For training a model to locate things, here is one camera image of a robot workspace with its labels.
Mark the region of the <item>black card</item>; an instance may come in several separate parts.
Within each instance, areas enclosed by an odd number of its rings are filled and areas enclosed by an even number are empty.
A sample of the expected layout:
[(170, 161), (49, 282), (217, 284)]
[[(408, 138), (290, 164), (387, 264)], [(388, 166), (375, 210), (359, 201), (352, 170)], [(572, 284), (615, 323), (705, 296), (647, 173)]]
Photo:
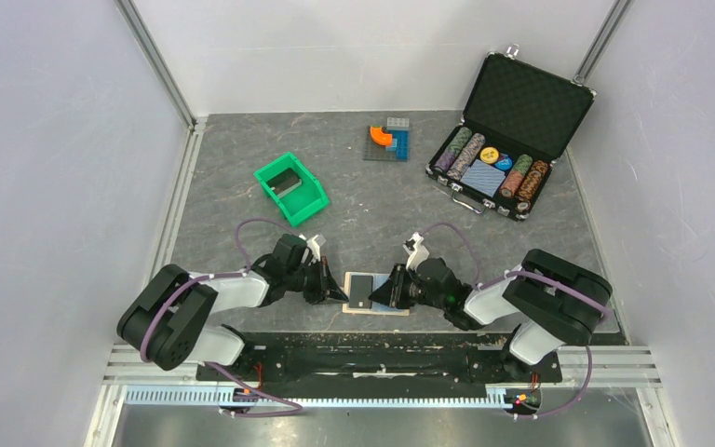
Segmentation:
[(349, 280), (348, 307), (368, 310), (371, 308), (370, 296), (373, 292), (373, 275), (353, 274)]

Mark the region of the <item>beige leather card holder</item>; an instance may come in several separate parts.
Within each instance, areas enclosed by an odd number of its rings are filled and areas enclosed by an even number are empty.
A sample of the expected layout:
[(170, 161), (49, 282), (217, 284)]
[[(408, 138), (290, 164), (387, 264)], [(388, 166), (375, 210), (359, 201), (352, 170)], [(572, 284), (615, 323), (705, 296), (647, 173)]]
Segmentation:
[(354, 277), (371, 278), (372, 289), (374, 291), (389, 279), (388, 274), (347, 271), (344, 274), (344, 293), (346, 294), (348, 301), (342, 306), (342, 311), (344, 313), (393, 317), (408, 317), (410, 315), (409, 309), (397, 309), (387, 305), (377, 304), (369, 300), (367, 297), (352, 298), (351, 286), (352, 279)]

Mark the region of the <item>dark card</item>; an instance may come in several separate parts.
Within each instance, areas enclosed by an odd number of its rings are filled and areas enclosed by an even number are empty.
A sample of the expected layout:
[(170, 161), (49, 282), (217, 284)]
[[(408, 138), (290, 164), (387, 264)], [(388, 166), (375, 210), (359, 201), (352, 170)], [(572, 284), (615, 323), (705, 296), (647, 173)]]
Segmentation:
[(271, 178), (267, 185), (271, 192), (278, 198), (282, 198), (301, 186), (302, 178), (294, 169), (284, 169), (278, 175)]

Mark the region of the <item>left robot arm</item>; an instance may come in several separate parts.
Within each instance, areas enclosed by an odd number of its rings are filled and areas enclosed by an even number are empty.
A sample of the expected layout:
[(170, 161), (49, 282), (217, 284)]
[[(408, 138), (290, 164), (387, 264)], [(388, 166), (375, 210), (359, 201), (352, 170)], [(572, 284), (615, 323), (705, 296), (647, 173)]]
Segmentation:
[(322, 235), (283, 235), (273, 250), (237, 271), (201, 274), (163, 266), (116, 324), (117, 336), (142, 361), (170, 371), (187, 360), (216, 363), (233, 379), (255, 367), (253, 343), (223, 322), (238, 308), (267, 307), (289, 292), (310, 305), (348, 297), (333, 277)]

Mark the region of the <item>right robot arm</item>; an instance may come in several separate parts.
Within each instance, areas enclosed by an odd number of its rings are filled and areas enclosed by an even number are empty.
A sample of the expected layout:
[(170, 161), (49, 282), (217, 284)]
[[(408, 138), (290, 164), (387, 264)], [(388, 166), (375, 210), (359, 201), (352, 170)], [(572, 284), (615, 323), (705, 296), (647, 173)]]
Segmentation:
[(372, 291), (371, 302), (396, 309), (425, 305), (453, 326), (473, 331), (512, 314), (526, 317), (500, 356), (503, 373), (523, 380), (545, 355), (563, 345), (586, 346), (609, 315), (613, 287), (604, 277), (539, 249), (477, 287), (459, 279), (441, 258), (396, 264)]

